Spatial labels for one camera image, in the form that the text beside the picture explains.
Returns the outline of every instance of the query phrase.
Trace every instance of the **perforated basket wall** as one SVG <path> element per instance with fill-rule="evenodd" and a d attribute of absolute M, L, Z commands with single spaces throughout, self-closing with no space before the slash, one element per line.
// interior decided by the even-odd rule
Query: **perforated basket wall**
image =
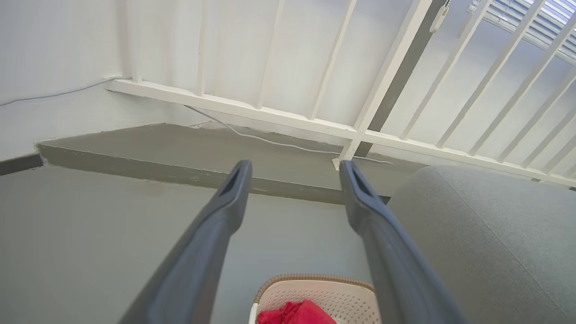
<path fill-rule="evenodd" d="M 254 303 L 257 315 L 282 308 L 286 302 L 311 300 L 331 317 L 349 324 L 380 324 L 374 288 L 366 282 L 325 275 L 285 274 L 267 281 Z"/>

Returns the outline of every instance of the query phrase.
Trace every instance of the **white cable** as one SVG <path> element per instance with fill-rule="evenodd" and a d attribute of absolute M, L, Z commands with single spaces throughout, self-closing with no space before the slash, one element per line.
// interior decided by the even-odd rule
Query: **white cable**
<path fill-rule="evenodd" d="M 27 100 L 34 100 L 34 99 L 46 99 L 46 98 L 52 98 L 52 97 L 58 97 L 58 96 L 63 96 L 63 95 L 68 95 L 70 93 L 74 93 L 74 92 L 78 92 L 78 91 L 82 91 L 82 90 L 86 90 L 86 89 L 90 89 L 94 86 L 100 85 L 102 83 L 106 83 L 108 81 L 112 81 L 112 80 L 126 80 L 126 79 L 131 79 L 128 77 L 111 77 L 111 78 L 107 78 L 105 80 L 99 81 L 97 83 L 94 84 L 90 84 L 88 86 L 85 86 L 83 88 L 79 88 L 76 90 L 71 90 L 71 91 L 67 91 L 67 92 L 62 92 L 62 93 L 57 93 L 55 95 L 45 95 L 45 96 L 40 96 L 40 97 L 30 97 L 30 98 L 22 98 L 22 99 L 16 99 L 16 100 L 12 100 L 12 101 L 7 101 L 5 103 L 0 104 L 0 107 L 4 107 L 4 106 L 8 106 L 9 104 L 13 104 L 16 103 L 18 101 L 27 101 Z"/>
<path fill-rule="evenodd" d="M 227 123 L 219 120 L 218 118 L 216 118 L 216 117 L 214 117 L 214 116 L 210 116 L 209 114 L 201 111 L 201 110 L 198 109 L 198 108 L 195 108 L 195 107 L 192 107 L 192 106 L 188 106 L 188 105 L 183 105 L 183 106 L 185 106 L 185 107 L 187 107 L 187 108 L 190 108 L 190 109 L 194 110 L 195 112 L 197 112 L 197 113 L 199 113 L 199 114 L 201 114 L 201 115 L 204 115 L 204 116 L 206 116 L 206 117 L 208 117 L 208 118 L 210 118 L 210 119 L 212 119 L 212 120 L 214 120 L 214 121 L 216 121 L 216 122 L 224 125 L 224 127 L 226 127 L 227 129 L 233 131 L 234 133 L 236 133 L 236 134 L 239 135 L 239 136 L 249 137 L 249 138 L 255 138 L 255 139 L 257 139 L 257 140 L 261 140 L 261 141 L 264 141 L 264 142 L 266 142 L 266 143 L 270 143 L 270 144 L 274 144 L 274 145 L 280 145 L 280 146 L 286 146 L 286 147 L 289 147 L 289 148 L 296 148 L 296 149 L 300 149 L 300 150 L 305 150 L 305 151 L 307 151 L 307 152 L 340 155 L 340 153 L 338 153 L 338 152 L 330 152 L 330 151 L 326 151 L 326 150 L 311 150 L 311 149 L 307 149 L 307 148 L 302 148 L 302 147 L 297 146 L 297 145 L 272 142 L 272 141 L 269 141 L 269 140 L 267 140 L 267 139 L 265 139 L 265 138 L 258 137 L 258 136 L 254 136 L 254 135 L 242 134 L 241 132 L 239 132 L 239 131 L 235 130 L 234 128 L 232 128 L 232 127 L 231 127 L 230 125 L 228 125 Z M 353 156 L 353 158 L 354 158 L 354 159 L 360 159 L 360 160 L 366 160 L 366 161 L 372 161 L 372 162 L 376 162 L 376 163 L 393 164 L 393 163 L 390 162 L 390 161 L 379 161 L 379 160 L 375 160 L 375 159 L 371 159 L 371 158 L 369 158 L 369 157 L 363 157 L 363 156 Z"/>

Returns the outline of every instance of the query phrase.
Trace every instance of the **railing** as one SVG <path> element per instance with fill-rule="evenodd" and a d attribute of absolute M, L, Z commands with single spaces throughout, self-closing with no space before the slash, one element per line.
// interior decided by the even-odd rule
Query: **railing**
<path fill-rule="evenodd" d="M 444 135 L 435 145 L 409 139 L 410 132 L 420 118 L 422 111 L 426 108 L 428 102 L 434 96 L 438 87 L 442 84 L 449 72 L 452 70 L 453 66 L 458 61 L 460 54 L 470 41 L 476 27 L 481 22 L 488 6 L 490 5 L 491 0 L 484 0 L 480 2 L 479 6 L 472 14 L 471 19 L 468 21 L 467 26 L 460 35 L 457 44 L 448 56 L 447 61 L 442 67 L 441 71 L 438 73 L 431 87 L 428 89 L 424 100 L 421 102 L 407 127 L 404 129 L 400 136 L 371 131 L 368 130 L 368 127 L 374 118 L 374 115 L 378 110 L 378 106 L 386 94 L 386 91 L 388 90 L 393 77 L 395 76 L 402 60 L 404 59 L 404 56 L 406 55 L 406 52 L 416 34 L 416 31 L 424 19 L 424 16 L 430 7 L 432 0 L 414 0 L 411 4 L 406 17 L 400 26 L 399 32 L 394 39 L 392 47 L 384 60 L 378 76 L 376 77 L 376 81 L 372 86 L 372 89 L 368 94 L 368 97 L 366 98 L 365 103 L 353 126 L 318 119 L 316 118 L 316 114 L 322 101 L 324 90 L 328 84 L 328 80 L 330 79 L 332 69 L 340 50 L 340 46 L 342 45 L 342 40 L 346 33 L 348 22 L 350 21 L 350 17 L 357 0 L 349 0 L 346 14 L 343 17 L 340 30 L 336 36 L 329 60 L 324 69 L 314 105 L 312 106 L 312 109 L 305 115 L 298 115 L 291 112 L 276 110 L 270 107 L 263 107 L 267 84 L 269 83 L 268 74 L 270 71 L 270 58 L 272 57 L 275 50 L 276 39 L 278 37 L 278 26 L 282 19 L 282 11 L 285 0 L 278 1 L 278 7 L 276 9 L 276 15 L 274 19 L 274 28 L 272 30 L 270 47 L 268 49 L 268 57 L 266 60 L 257 101 L 255 103 L 245 103 L 205 94 L 204 71 L 206 70 L 206 60 L 204 49 L 206 46 L 204 45 L 204 42 L 206 39 L 206 7 L 208 1 L 209 0 L 202 0 L 198 88 L 196 93 L 180 88 L 142 81 L 139 58 L 139 22 L 136 19 L 136 17 L 138 17 L 138 0 L 130 0 L 128 10 L 128 34 L 130 38 L 131 49 L 130 56 L 132 62 L 132 80 L 112 81 L 107 85 L 107 89 L 110 91 L 128 93 L 131 95 L 148 97 L 152 99 L 168 101 L 171 103 L 186 104 L 205 110 L 221 112 L 224 114 L 231 114 L 278 125 L 294 127 L 296 129 L 309 130 L 321 134 L 328 134 L 340 138 L 345 138 L 349 141 L 347 145 L 344 146 L 340 156 L 335 159 L 335 165 L 337 165 L 339 160 L 352 158 L 358 149 L 360 142 L 365 141 L 376 145 L 388 146 L 409 152 L 440 157 L 443 159 L 491 168 L 511 174 L 527 176 L 541 181 L 560 183 L 576 187 L 576 179 L 574 179 L 576 176 L 576 165 L 568 170 L 568 172 L 564 175 L 555 173 L 556 166 L 576 148 L 576 135 L 555 156 L 553 156 L 542 169 L 530 168 L 530 163 L 546 148 L 546 146 L 558 135 L 558 133 L 560 133 L 560 131 L 564 129 L 572 119 L 575 118 L 576 110 L 572 110 L 570 113 L 568 113 L 568 115 L 566 115 L 560 124 L 554 128 L 554 130 L 542 141 L 542 143 L 521 165 L 505 162 L 505 159 L 510 154 L 510 152 L 514 150 L 514 148 L 522 141 L 522 139 L 524 139 L 526 134 L 530 132 L 534 125 L 547 113 L 550 107 L 554 105 L 556 101 L 558 101 L 558 98 L 560 98 L 561 95 L 565 93 L 572 82 L 574 82 L 576 79 L 576 68 L 573 68 L 570 71 L 569 75 L 564 79 L 564 81 L 562 81 L 558 89 L 548 98 L 548 100 L 546 100 L 546 102 L 535 113 L 534 117 L 519 132 L 515 139 L 512 140 L 512 142 L 497 159 L 476 155 L 478 150 L 485 144 L 486 139 L 492 134 L 494 129 L 500 124 L 508 112 L 526 94 L 538 76 L 542 73 L 544 68 L 548 65 L 550 60 L 554 57 L 557 50 L 560 49 L 564 41 L 571 35 L 574 27 L 576 26 L 576 14 L 570 18 L 566 26 L 558 34 L 558 37 L 552 42 L 548 50 L 544 53 L 540 62 L 520 85 L 508 103 L 502 108 L 498 116 L 494 119 L 492 124 L 490 124 L 484 134 L 482 134 L 482 136 L 476 141 L 476 144 L 473 146 L 470 152 L 461 152 L 445 147 L 447 140 L 452 136 L 454 130 L 458 127 L 465 114 L 474 106 L 490 82 L 498 74 L 512 51 L 516 48 L 522 39 L 524 33 L 529 27 L 531 20 L 536 16 L 540 8 L 543 6 L 544 0 L 535 0 L 523 21 L 514 31 L 508 44 L 497 57 L 496 61 L 492 64 L 488 73 L 484 76 L 472 96 L 460 110 L 460 113 L 456 119 L 452 122 L 452 124 L 444 132 Z"/>

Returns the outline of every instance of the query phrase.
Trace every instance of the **window blind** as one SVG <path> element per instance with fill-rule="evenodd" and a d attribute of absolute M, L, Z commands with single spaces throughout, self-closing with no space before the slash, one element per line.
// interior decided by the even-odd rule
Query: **window blind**
<path fill-rule="evenodd" d="M 473 0 L 468 12 L 473 12 L 478 3 L 479 0 Z M 486 10 L 484 20 L 512 33 L 532 3 L 533 0 L 493 0 Z M 575 10 L 576 2 L 574 0 L 548 0 L 532 21 L 524 39 L 546 50 Z M 576 36 L 574 36 L 574 31 L 556 56 L 569 64 L 576 65 Z"/>

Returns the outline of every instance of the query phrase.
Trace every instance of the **red towel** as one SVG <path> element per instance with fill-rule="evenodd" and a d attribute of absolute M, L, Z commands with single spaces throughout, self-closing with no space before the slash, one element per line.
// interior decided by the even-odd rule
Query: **red towel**
<path fill-rule="evenodd" d="M 304 300 L 302 303 L 288 302 L 283 308 L 263 311 L 258 315 L 258 324 L 335 324 L 322 308 Z"/>

